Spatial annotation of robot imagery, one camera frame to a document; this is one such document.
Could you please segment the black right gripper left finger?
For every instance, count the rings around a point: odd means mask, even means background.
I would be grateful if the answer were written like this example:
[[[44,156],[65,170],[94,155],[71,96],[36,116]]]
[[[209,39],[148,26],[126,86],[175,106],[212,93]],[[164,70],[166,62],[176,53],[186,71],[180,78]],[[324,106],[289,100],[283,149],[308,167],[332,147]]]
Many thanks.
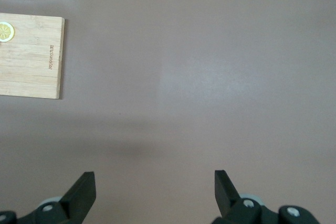
[[[41,204],[18,218],[14,211],[1,211],[1,223],[83,223],[95,202],[94,172],[84,172],[58,200]]]

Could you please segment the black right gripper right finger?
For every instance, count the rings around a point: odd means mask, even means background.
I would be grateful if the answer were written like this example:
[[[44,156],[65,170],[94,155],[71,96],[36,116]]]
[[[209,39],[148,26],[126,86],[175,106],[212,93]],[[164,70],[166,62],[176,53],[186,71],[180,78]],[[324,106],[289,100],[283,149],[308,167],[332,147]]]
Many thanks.
[[[319,223],[308,210],[284,205],[277,212],[271,211],[252,196],[241,196],[225,170],[214,173],[215,199],[221,216],[216,223]]]

